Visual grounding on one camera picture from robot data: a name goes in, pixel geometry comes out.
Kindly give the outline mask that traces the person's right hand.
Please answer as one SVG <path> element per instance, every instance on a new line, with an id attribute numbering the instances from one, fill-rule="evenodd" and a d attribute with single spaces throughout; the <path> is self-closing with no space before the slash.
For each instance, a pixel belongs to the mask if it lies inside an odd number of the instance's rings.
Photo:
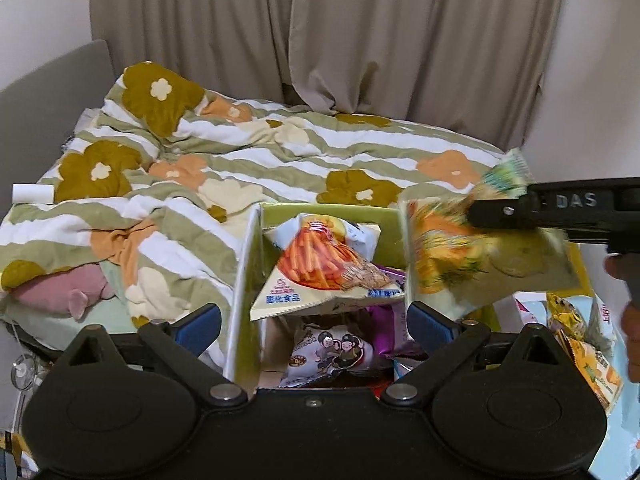
<path id="1" fill-rule="evenodd" d="M 638 384 L 640 378 L 640 328 L 639 328 L 639 256 L 634 254 L 609 256 L 605 270 L 616 280 L 623 281 L 630 301 L 623 310 L 620 327 L 626 336 L 627 375 Z"/>

